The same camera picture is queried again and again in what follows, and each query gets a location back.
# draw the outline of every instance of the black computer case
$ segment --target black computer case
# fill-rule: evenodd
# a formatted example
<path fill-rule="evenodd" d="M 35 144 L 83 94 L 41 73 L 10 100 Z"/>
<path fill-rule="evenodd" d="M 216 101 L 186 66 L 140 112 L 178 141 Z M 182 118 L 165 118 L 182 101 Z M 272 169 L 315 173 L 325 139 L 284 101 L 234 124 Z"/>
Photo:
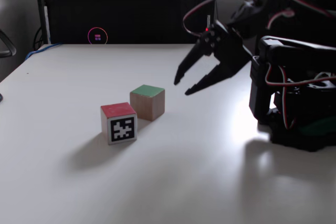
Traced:
<path fill-rule="evenodd" d="M 184 15 L 205 0 L 38 0 L 44 43 L 182 44 L 197 38 Z M 214 3 L 186 21 L 202 32 L 214 19 Z"/>

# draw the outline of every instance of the wooden block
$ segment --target wooden block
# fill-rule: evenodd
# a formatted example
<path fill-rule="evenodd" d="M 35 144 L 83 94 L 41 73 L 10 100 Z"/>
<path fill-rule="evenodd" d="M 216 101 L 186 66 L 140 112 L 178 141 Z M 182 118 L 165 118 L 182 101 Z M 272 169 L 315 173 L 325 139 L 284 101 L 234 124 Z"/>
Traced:
<path fill-rule="evenodd" d="M 102 106 L 101 127 L 108 144 L 136 140 L 138 117 L 128 102 Z"/>
<path fill-rule="evenodd" d="M 165 90 L 142 85 L 131 92 L 130 101 L 138 118 L 154 121 L 164 113 Z"/>

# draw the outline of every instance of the desk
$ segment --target desk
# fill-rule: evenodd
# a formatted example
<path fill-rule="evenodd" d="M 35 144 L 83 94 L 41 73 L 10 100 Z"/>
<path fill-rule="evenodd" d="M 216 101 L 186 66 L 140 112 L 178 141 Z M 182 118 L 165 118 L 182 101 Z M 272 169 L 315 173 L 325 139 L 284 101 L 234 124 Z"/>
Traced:
<path fill-rule="evenodd" d="M 63 45 L 0 84 L 1 224 L 336 223 L 336 152 L 272 145 L 249 107 L 247 65 L 186 97 L 215 58 L 175 87 L 191 45 Z M 166 113 L 108 146 L 100 106 L 142 84 Z"/>

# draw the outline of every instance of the robotic arm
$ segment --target robotic arm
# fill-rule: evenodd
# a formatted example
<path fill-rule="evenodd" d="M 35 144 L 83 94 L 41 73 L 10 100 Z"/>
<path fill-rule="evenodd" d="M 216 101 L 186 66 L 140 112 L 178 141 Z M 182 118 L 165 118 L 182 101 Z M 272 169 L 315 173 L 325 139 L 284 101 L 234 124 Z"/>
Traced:
<path fill-rule="evenodd" d="M 330 35 L 336 18 L 326 10 L 336 7 L 330 2 L 246 3 L 226 26 L 216 21 L 202 33 L 178 67 L 174 84 L 203 55 L 214 54 L 220 63 L 186 95 L 234 76 L 252 60 L 250 108 L 259 123 L 271 127 L 271 141 L 308 151 L 336 145 L 331 141 L 336 136 L 336 77 L 332 74 L 336 72 L 336 41 Z M 258 56 L 243 45 L 244 39 L 254 36 Z M 273 94 L 276 108 L 270 109 Z"/>

